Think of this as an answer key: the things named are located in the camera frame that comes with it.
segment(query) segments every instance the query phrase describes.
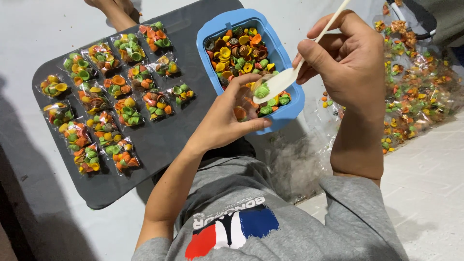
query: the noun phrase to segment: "tiled floor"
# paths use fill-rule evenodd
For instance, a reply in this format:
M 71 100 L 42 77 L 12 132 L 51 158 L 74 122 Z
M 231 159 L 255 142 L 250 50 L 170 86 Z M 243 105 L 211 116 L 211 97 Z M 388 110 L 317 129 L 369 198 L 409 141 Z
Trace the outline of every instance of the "tiled floor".
M 464 260 L 464 112 L 385 157 L 381 190 L 412 261 Z M 324 222 L 325 194 L 298 205 Z

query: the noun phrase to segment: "left hand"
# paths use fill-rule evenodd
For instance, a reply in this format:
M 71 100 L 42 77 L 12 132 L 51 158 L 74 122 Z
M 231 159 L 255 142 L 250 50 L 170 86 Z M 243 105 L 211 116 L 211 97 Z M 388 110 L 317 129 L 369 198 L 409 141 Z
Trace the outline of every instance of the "left hand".
M 233 112 L 241 86 L 256 82 L 260 78 L 260 75 L 250 73 L 232 79 L 226 91 L 216 98 L 186 147 L 205 153 L 224 147 L 248 133 L 271 126 L 272 122 L 267 118 L 255 118 L 239 123 Z

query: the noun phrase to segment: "printed graphic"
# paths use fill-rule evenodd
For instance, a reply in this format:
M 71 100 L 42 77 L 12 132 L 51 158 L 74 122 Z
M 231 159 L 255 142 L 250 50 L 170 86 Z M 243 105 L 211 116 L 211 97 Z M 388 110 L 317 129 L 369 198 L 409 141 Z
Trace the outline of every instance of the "printed graphic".
M 256 206 L 256 202 L 262 203 L 264 198 L 256 198 L 253 207 L 231 213 L 225 211 L 225 215 L 194 230 L 185 257 L 192 260 L 207 255 L 211 249 L 238 249 L 250 237 L 264 238 L 271 231 L 279 230 L 279 222 L 272 210 L 262 204 Z

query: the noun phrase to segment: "person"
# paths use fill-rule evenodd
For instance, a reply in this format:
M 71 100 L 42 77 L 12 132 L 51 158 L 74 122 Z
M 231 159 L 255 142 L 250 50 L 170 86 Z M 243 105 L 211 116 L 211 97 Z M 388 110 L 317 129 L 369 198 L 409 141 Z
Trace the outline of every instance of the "person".
M 113 0 L 93 2 L 110 20 L 127 16 Z M 320 180 L 328 203 L 325 224 L 279 198 L 268 168 L 243 142 L 244 135 L 272 124 L 266 118 L 237 122 L 236 94 L 260 78 L 246 74 L 216 98 L 155 185 L 133 261 L 408 260 L 379 189 L 383 38 L 346 10 L 330 28 L 341 33 L 326 34 L 319 44 L 310 40 L 331 16 L 321 18 L 298 44 L 293 63 L 305 60 L 297 83 L 320 75 L 330 97 L 346 107 L 330 158 L 334 175 Z

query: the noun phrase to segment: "gray t-shirt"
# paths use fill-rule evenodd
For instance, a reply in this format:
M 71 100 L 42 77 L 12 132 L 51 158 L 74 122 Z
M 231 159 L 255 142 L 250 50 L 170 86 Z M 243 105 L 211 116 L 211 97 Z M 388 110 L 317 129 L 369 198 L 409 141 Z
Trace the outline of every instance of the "gray t-shirt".
M 174 241 L 153 238 L 132 261 L 407 261 L 380 189 L 365 178 L 326 177 L 325 225 L 279 198 L 251 157 L 202 163 Z

